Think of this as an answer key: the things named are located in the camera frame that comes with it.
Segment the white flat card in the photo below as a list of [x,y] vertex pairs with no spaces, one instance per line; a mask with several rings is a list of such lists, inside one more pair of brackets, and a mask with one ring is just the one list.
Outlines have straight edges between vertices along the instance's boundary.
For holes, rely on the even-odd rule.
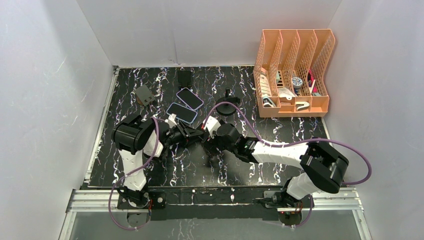
[[311,94],[314,92],[314,89],[315,89],[315,83],[316,83],[316,81],[315,81],[314,79],[311,79],[311,80],[309,81],[309,91],[310,91],[310,93],[311,93]]

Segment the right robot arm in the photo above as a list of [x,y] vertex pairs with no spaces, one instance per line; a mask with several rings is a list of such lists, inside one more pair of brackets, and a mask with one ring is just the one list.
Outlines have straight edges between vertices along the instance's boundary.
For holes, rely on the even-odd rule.
[[230,123],[208,123],[202,130],[206,142],[245,163],[282,164],[303,170],[287,180],[280,192],[268,190],[262,198],[253,200],[265,208],[296,208],[304,197],[319,191],[337,194],[349,166],[347,158],[326,141],[310,139],[278,147],[257,137],[244,137]]

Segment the magenta notebook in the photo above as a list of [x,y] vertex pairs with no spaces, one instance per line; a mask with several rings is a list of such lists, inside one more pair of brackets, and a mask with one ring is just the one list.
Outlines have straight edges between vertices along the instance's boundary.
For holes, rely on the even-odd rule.
[[315,93],[317,91],[316,90],[316,86],[315,86],[316,85],[316,80],[315,80],[315,77],[313,76],[311,70],[309,70],[309,72],[308,72],[307,81],[308,81],[309,91],[311,93]]

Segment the orange desk file organizer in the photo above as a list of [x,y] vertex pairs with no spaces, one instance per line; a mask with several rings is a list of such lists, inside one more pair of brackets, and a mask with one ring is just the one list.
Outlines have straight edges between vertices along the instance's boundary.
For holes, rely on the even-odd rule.
[[[336,38],[331,29],[264,29],[253,75],[256,101],[260,117],[324,117],[329,110],[330,97],[325,86],[325,74],[331,59]],[[263,107],[260,89],[261,68],[267,70],[269,96],[276,107]],[[316,92],[310,93],[309,70],[315,78]],[[276,74],[280,73],[280,84],[276,85]],[[292,77],[303,80],[300,89],[294,89]],[[278,88],[286,87],[296,97],[292,100],[279,98]],[[310,107],[297,111],[295,102],[306,101]]]

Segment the green tall box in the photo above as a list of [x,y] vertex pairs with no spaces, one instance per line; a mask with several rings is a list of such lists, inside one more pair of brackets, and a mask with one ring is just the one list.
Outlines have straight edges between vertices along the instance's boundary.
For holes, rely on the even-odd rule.
[[277,85],[277,86],[278,86],[278,85],[280,84],[280,82],[281,82],[281,75],[280,75],[280,72],[279,72],[279,71],[277,71],[277,73],[276,73],[275,81],[276,81],[276,85]]

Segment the dark wooden phone stand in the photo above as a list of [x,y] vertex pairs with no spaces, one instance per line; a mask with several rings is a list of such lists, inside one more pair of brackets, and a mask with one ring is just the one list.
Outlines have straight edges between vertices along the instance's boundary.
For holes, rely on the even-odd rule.
[[146,85],[142,85],[135,89],[136,101],[142,106],[148,106],[156,101],[155,96]]

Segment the white oval label pack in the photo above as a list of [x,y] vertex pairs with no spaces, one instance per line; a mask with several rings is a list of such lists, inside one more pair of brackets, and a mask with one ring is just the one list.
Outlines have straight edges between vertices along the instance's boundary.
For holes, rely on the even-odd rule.
[[265,73],[260,74],[259,78],[260,92],[262,96],[271,96],[272,91],[270,89],[269,80]]

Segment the teal stapler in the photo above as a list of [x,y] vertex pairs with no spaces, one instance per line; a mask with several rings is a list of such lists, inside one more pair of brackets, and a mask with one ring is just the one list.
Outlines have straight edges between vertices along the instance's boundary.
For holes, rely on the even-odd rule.
[[268,95],[264,95],[262,97],[262,105],[264,108],[275,108],[276,104],[274,103],[274,101],[268,96]]

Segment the black round base phone stand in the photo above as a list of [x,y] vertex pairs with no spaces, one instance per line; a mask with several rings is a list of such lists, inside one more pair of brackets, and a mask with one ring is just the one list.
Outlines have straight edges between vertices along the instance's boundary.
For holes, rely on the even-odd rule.
[[227,87],[225,89],[225,95],[215,102],[215,110],[221,116],[231,116],[237,111],[236,107],[240,103],[241,99],[233,95],[231,89]]

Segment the blue case phone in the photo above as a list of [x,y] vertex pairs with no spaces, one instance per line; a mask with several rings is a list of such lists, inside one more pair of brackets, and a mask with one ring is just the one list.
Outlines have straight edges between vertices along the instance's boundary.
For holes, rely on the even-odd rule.
[[166,110],[168,115],[175,114],[176,118],[186,124],[192,124],[198,116],[198,113],[186,106],[173,102]]

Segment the purple case phone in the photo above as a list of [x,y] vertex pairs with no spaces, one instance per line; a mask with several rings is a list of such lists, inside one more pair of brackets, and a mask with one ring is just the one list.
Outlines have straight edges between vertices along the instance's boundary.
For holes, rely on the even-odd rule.
[[200,99],[189,88],[182,88],[176,93],[177,98],[183,102],[189,109],[197,111],[204,105],[204,101]]

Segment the black folding phone stand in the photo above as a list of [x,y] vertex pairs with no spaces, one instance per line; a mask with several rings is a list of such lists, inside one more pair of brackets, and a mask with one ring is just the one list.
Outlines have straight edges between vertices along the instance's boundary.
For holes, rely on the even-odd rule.
[[190,70],[178,70],[177,81],[180,90],[192,88],[192,72]]

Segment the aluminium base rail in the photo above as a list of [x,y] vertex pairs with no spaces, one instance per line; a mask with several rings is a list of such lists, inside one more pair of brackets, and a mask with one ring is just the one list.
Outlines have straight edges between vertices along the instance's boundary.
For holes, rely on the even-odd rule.
[[252,203],[261,187],[165,187],[163,209],[137,209],[109,190],[75,190],[61,240],[369,240],[355,188],[316,193],[301,208],[303,224],[282,224],[289,208]]

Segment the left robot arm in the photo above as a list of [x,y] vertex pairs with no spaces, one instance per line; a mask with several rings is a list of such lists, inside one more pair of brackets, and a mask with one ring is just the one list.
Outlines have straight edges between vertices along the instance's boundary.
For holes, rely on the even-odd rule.
[[167,119],[143,120],[140,115],[123,119],[111,135],[123,165],[123,176],[113,189],[134,208],[144,209],[156,202],[160,195],[149,192],[144,169],[154,159],[165,160],[170,147],[188,146],[200,141],[204,134],[201,128],[190,127],[174,114]]

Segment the white plastic packet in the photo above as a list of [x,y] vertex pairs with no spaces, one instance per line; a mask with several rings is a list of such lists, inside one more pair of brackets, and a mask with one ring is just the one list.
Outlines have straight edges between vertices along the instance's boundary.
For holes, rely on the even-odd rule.
[[278,87],[278,97],[282,99],[286,99],[288,101],[291,101],[296,95],[290,91],[287,87]]

